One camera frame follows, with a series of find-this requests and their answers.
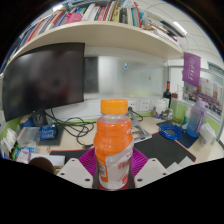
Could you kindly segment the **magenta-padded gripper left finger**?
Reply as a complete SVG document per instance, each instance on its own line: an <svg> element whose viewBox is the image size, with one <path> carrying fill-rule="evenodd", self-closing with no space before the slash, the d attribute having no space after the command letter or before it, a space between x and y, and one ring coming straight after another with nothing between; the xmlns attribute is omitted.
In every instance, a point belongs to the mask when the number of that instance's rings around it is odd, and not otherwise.
<svg viewBox="0 0 224 224"><path fill-rule="evenodd" d="M98 188L98 168L95 149L63 152L66 163L58 176L84 188Z"/></svg>

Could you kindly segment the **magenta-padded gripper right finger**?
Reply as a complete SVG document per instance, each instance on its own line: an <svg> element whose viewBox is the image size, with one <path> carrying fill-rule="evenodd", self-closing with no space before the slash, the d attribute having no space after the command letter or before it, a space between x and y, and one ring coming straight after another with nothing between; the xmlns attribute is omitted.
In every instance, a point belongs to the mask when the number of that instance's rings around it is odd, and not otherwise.
<svg viewBox="0 0 224 224"><path fill-rule="evenodd" d="M133 149L128 176L129 189L140 188L168 175L166 168L156 159L148 159Z"/></svg>

